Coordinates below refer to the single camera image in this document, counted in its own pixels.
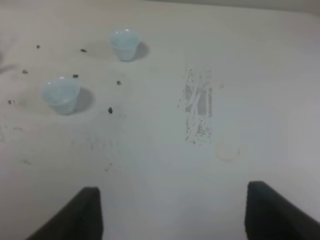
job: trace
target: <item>small translucent cup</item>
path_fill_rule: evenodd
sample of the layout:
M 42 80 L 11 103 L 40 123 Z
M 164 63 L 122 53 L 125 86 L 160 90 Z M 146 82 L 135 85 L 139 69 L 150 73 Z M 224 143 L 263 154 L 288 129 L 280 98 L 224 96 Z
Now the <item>small translucent cup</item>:
M 76 79 L 60 77 L 47 82 L 41 90 L 42 99 L 58 114 L 71 114 L 77 105 L 80 86 Z
M 114 53 L 124 62 L 131 61 L 135 57 L 140 42 L 140 35 L 129 29 L 114 31 L 109 37 L 109 44 Z

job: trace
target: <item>plastic cup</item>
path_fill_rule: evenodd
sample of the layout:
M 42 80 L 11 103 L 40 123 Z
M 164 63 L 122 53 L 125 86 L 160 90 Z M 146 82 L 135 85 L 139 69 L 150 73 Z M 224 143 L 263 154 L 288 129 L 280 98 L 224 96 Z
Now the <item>plastic cup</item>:
M 129 29 L 114 31 L 109 38 L 114 53 L 124 62 L 134 58 L 140 42 L 139 34 Z
M 41 91 L 42 99 L 58 114 L 71 114 L 77 105 L 80 92 L 78 81 L 70 77 L 60 77 L 46 83 Z

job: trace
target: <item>white surface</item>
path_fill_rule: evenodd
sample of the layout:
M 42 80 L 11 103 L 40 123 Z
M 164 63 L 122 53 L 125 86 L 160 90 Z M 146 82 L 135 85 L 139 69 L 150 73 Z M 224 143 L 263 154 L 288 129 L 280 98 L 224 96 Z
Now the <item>white surface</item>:
M 319 18 L 11 0 L 0 28 L 0 239 L 29 236 L 84 186 L 101 189 L 106 240 L 244 240 L 251 180 L 320 220 Z M 146 43 L 130 63 L 106 42 L 125 28 Z M 39 86 L 73 74 L 78 111 L 56 115 Z

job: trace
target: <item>light blue cup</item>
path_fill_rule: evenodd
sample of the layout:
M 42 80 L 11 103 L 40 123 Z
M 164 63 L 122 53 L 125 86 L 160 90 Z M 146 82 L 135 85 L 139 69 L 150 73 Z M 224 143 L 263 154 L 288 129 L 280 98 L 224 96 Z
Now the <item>light blue cup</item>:
M 128 62 L 135 57 L 141 37 L 133 30 L 124 29 L 114 31 L 108 41 L 116 56 L 121 61 Z
M 80 86 L 76 79 L 59 77 L 47 82 L 41 91 L 42 99 L 58 114 L 71 114 L 77 105 Z

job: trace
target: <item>white table surface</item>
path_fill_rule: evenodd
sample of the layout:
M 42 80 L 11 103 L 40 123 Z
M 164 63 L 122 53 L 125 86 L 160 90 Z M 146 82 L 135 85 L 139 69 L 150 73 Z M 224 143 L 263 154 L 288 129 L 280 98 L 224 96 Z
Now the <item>white table surface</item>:
M 145 43 L 132 62 L 106 42 L 124 28 Z M 101 190 L 105 240 L 244 240 L 252 180 L 320 220 L 319 18 L 4 0 L 0 40 L 0 239 L 29 236 L 85 186 Z M 38 89 L 73 74 L 79 111 L 56 115 Z

